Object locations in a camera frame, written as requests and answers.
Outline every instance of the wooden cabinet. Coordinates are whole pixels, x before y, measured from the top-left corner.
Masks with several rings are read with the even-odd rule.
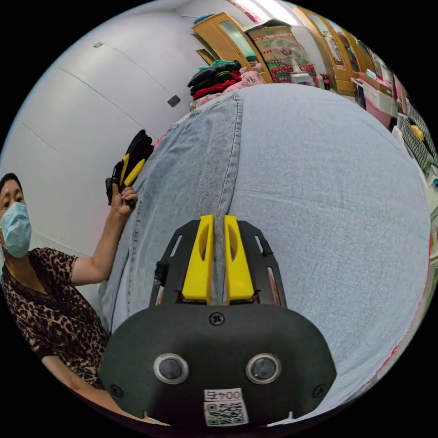
[[[374,71],[371,56],[356,38],[336,23],[302,7],[293,10],[298,19],[309,29],[323,56],[332,87],[339,94],[354,95],[351,78],[359,72]]]
[[[200,21],[192,29],[220,59],[239,61],[241,66],[248,70],[252,70],[252,64],[257,62],[261,65],[260,75],[263,79],[267,83],[273,82],[269,69],[256,47],[243,32],[242,26],[229,15],[224,12],[215,14]]]

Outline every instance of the black border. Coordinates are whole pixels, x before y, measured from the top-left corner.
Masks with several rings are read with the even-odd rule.
[[[140,4],[142,2],[121,0],[4,4],[1,27],[1,104],[6,110],[2,117],[3,141],[25,97],[57,57],[88,31]],[[437,78],[432,32],[435,16],[431,3],[428,5],[424,0],[409,5],[396,1],[302,0],[300,4],[335,21],[374,50],[396,72],[432,136],[438,138],[434,123]],[[3,311],[2,423],[5,429],[9,426],[23,435],[38,431],[49,437],[95,433],[144,436],[128,432],[121,425],[96,415],[55,381],[20,335],[4,299],[0,301]],[[339,415],[300,432],[301,436],[404,434],[408,428],[415,431],[434,429],[436,365],[432,336],[437,332],[436,311],[435,298],[405,354],[378,385],[341,409]],[[144,433],[151,436],[169,436],[170,433],[170,430],[164,430],[167,428],[142,426],[145,426]],[[295,427],[266,428],[257,435],[287,436]]]

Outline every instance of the woman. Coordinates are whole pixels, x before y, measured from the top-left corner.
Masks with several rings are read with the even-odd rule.
[[[125,220],[137,193],[113,185],[111,210],[93,257],[51,248],[29,251],[31,224],[18,177],[0,180],[2,288],[13,318],[43,364],[79,395],[121,415],[98,378],[107,334],[95,310],[75,288],[108,278]]]

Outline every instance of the leopard print top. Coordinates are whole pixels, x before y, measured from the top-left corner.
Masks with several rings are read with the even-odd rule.
[[[55,355],[103,389],[97,371],[108,338],[95,310],[71,283],[76,257],[51,248],[36,248],[28,256],[47,295],[20,284],[3,265],[3,292],[18,327],[40,359]]]

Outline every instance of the surgical face mask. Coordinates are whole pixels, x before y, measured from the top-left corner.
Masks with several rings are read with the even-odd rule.
[[[31,244],[32,227],[26,205],[14,202],[0,219],[4,247],[17,259],[24,257]]]

